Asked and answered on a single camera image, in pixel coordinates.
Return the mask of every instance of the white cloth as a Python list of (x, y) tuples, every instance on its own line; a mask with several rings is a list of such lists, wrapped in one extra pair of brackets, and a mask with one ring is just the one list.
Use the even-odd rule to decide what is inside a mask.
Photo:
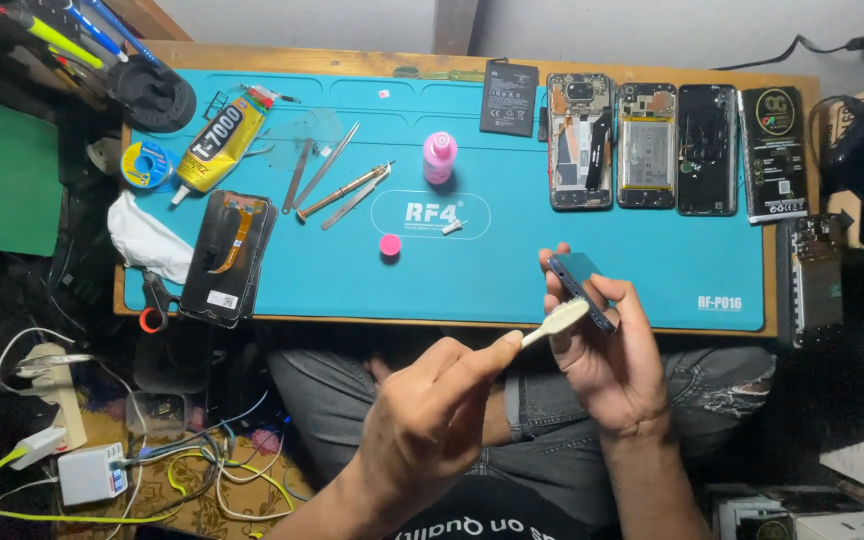
[(136, 204), (136, 194), (125, 189), (108, 209), (112, 245), (126, 266), (144, 266), (166, 280), (186, 284), (192, 248), (168, 227)]

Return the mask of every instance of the phone camera module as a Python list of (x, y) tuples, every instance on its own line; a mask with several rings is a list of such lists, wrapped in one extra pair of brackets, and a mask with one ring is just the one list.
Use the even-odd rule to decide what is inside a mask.
[(591, 82), (570, 82), (565, 86), (565, 99), (568, 101), (591, 101), (595, 88)]

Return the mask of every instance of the blue silicone mat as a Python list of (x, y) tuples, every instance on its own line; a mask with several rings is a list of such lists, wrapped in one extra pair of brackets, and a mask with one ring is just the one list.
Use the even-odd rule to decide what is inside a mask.
[[(276, 101), (267, 127), (312, 108), (337, 111), (342, 134), (360, 129), (303, 205), (370, 168), (396, 160), (378, 189), (329, 230), (334, 202), (302, 225), (279, 215), (263, 259), (255, 314), (538, 323), (545, 279), (538, 251), (560, 241), (587, 253), (606, 276), (635, 283), (652, 325), (670, 329), (756, 331), (763, 322), (762, 229), (746, 220), (745, 197), (733, 217), (684, 217), (675, 210), (557, 212), (549, 205), (546, 143), (480, 132), (482, 84), (438, 80), (179, 70), (195, 88), (195, 119), (176, 133), (134, 131), (181, 155), (206, 125), (215, 92), (261, 85), (301, 99)], [(388, 97), (381, 97), (388, 92)], [(546, 102), (546, 89), (537, 91)], [(539, 107), (535, 108), (538, 132)], [(422, 145), (447, 131), (459, 144), (454, 184), (434, 190), (422, 174)], [(309, 159), (299, 191), (323, 158)], [(245, 159), (219, 188), (282, 204), (292, 173), (262, 156)], [(206, 198), (178, 206), (170, 193), (137, 197), (141, 209), (194, 245)], [(467, 221), (442, 236), (451, 217)], [(401, 237), (386, 264), (379, 239)], [(126, 270), (125, 303), (141, 310), (142, 276)], [(167, 283), (178, 294), (182, 287)]]

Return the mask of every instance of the pen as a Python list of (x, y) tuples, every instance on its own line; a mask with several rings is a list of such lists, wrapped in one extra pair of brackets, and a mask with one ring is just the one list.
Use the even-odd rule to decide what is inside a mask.
[(56, 47), (65, 49), (69, 54), (88, 64), (92, 68), (102, 69), (106, 66), (102, 63), (101, 59), (92, 55), (92, 53), (83, 49), (79, 45), (76, 45), (67, 37), (56, 31), (51, 26), (45, 24), (34, 15), (24, 11), (19, 11), (18, 9), (6, 9), (6, 15), (9, 19), (22, 25), (22, 28), (26, 29), (29, 34), (32, 34), (46, 43), (52, 43)]
[(81, 11), (79, 11), (79, 8), (75, 6), (75, 3), (73, 3), (72, 0), (69, 0), (69, 5), (65, 6), (65, 10), (72, 14), (72, 17), (78, 19), (78, 22), (81, 23), (81, 25), (85, 27), (85, 30), (88, 30), (92, 35), (92, 39), (95, 40), (96, 43), (102, 45), (106, 51), (119, 57), (119, 60), (122, 62), (129, 61), (129, 57), (122, 52), (122, 49), (119, 48), (118, 44), (116, 44), (111, 37), (102, 32), (102, 30), (96, 28), (95, 25), (92, 24)]
[(105, 19), (105, 22), (111, 26), (115, 32), (118, 32), (122, 35), (123, 38), (126, 39), (127, 42), (131, 44), (132, 47), (135, 47), (135, 50), (138, 53), (145, 57), (153, 66), (158, 67), (161, 63), (159, 59), (149, 51), (149, 49), (145, 48), (145, 45), (142, 44), (141, 41), (138, 40), (128, 28), (126, 28), (119, 19), (116, 18), (115, 13), (109, 10), (105, 4), (102, 3), (102, 0), (81, 0), (81, 2), (90, 6), (95, 13), (99, 14), (99, 17)]

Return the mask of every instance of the green board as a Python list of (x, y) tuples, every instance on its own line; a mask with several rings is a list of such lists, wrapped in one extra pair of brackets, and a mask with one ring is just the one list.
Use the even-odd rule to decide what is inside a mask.
[(55, 125), (0, 104), (0, 251), (51, 256), (63, 186)]

